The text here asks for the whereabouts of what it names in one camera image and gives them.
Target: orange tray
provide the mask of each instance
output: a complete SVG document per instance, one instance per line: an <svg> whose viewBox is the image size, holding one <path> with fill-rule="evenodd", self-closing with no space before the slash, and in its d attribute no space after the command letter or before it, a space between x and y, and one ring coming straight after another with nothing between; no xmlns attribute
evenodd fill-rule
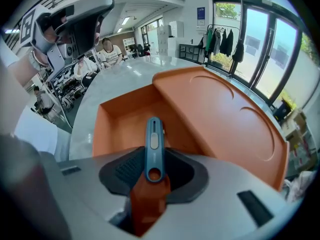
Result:
<svg viewBox="0 0 320 240"><path fill-rule="evenodd" d="M202 66L160 72L152 83L99 106L93 156L144 146L148 119L159 117L166 147L229 161L281 189L289 144L243 92Z"/></svg>

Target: blue handle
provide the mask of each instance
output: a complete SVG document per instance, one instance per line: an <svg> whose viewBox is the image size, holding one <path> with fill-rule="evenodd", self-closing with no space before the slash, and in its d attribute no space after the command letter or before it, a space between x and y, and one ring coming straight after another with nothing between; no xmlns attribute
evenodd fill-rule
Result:
<svg viewBox="0 0 320 240"><path fill-rule="evenodd" d="M150 182L160 182L165 176L165 142L162 121L152 117L146 125L145 137L145 178Z"/></svg>

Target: poster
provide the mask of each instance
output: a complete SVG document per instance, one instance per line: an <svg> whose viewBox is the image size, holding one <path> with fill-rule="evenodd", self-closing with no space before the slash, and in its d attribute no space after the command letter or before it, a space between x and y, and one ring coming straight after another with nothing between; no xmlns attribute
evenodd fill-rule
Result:
<svg viewBox="0 0 320 240"><path fill-rule="evenodd" d="M206 8L198 7L196 9L196 14L197 14L197 25L204 26L206 24Z"/></svg>

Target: white countertop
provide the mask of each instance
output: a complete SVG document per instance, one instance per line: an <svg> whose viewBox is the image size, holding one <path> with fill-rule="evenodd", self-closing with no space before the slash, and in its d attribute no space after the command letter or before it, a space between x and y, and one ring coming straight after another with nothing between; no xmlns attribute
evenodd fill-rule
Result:
<svg viewBox="0 0 320 240"><path fill-rule="evenodd" d="M194 66L199 65L180 58L151 55L130 59L121 65L100 72L86 91L77 111L71 135L69 159L92 156L95 122L101 103L150 85L153 76L158 72ZM237 81L229 78L226 80L254 100L284 136L269 107L262 99Z"/></svg>

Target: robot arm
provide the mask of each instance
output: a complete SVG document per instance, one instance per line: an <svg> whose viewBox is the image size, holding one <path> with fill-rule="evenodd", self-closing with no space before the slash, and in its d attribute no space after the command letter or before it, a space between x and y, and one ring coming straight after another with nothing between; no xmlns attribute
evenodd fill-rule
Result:
<svg viewBox="0 0 320 240"><path fill-rule="evenodd" d="M102 21L114 4L114 0L80 0L54 13L37 5L22 18L20 45L47 55L53 69L51 81L99 42ZM49 28L56 35L55 42L45 37Z"/></svg>

